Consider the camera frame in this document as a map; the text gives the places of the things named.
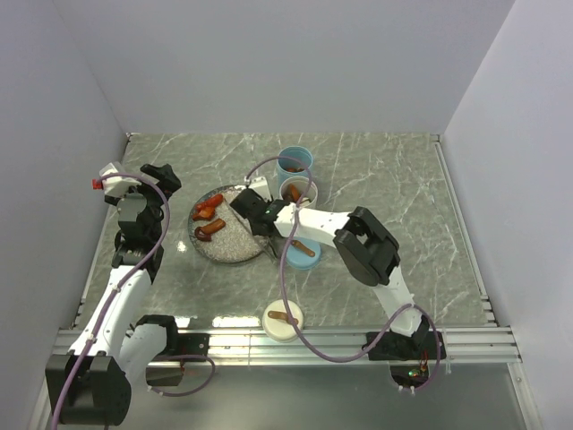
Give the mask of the white lid brown handle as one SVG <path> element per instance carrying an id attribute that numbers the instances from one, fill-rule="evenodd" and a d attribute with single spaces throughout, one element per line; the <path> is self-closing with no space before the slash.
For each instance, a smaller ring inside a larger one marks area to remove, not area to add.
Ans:
<path id="1" fill-rule="evenodd" d="M 301 331 L 304 327 L 304 313 L 297 303 L 289 300 L 288 305 L 296 326 Z M 297 338 L 295 329 L 287 320 L 287 310 L 281 299 L 267 306 L 263 313 L 262 327 L 271 339 L 278 342 L 289 342 Z"/>

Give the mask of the metal serving tongs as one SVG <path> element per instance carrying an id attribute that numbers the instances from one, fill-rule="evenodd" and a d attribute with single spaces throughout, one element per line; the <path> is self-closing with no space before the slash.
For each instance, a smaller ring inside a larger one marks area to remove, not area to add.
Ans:
<path id="1" fill-rule="evenodd" d="M 265 253 L 273 260 L 273 261 L 278 261 L 279 260 L 279 256 L 278 256 L 278 252 L 276 250 L 276 247 L 274 246 L 273 240 L 271 238 L 266 238 L 265 242 L 264 242 L 264 251 Z"/>

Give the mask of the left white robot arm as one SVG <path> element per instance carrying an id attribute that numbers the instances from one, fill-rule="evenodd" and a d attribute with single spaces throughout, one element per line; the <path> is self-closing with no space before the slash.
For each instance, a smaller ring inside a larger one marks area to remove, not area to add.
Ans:
<path id="1" fill-rule="evenodd" d="M 47 362 L 51 428 L 119 426 L 133 386 L 150 361 L 169 360 L 181 347 L 172 316 L 147 316 L 132 326 L 135 311 L 157 277 L 170 221 L 169 198 L 182 184 L 172 167 L 144 164 L 140 174 L 117 163 L 103 168 L 92 186 L 118 213 L 118 231 L 106 289 L 76 341 Z"/>

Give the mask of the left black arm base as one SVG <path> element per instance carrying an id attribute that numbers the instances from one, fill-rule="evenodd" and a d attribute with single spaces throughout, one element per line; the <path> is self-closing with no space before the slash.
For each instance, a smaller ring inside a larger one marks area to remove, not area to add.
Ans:
<path id="1" fill-rule="evenodd" d="M 205 332 L 183 332 L 175 345 L 153 358 L 146 368 L 146 382 L 151 387 L 177 387 L 187 374 L 189 363 L 207 363 L 210 335 Z"/>

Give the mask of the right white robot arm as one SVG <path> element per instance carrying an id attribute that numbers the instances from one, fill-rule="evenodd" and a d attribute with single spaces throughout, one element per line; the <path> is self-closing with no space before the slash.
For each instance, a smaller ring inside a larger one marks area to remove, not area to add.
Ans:
<path id="1" fill-rule="evenodd" d="M 352 277 L 373 288 L 391 320 L 382 344 L 407 358 L 424 350 L 430 324 L 415 309 L 400 267 L 398 241 L 368 209 L 299 208 L 293 202 L 266 201 L 251 188 L 241 191 L 230 207 L 248 221 L 256 236 L 297 237 L 334 247 Z"/>

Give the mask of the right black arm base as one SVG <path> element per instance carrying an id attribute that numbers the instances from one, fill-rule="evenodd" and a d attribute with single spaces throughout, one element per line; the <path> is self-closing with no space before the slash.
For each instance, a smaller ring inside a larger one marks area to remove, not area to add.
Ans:
<path id="1" fill-rule="evenodd" d="M 435 338 L 433 331 L 420 329 L 412 337 L 385 332 L 367 356 L 370 361 L 398 362 L 389 368 L 393 382 L 400 389 L 416 391 L 430 381 L 430 362 L 445 360 L 447 351 L 441 332 Z"/>

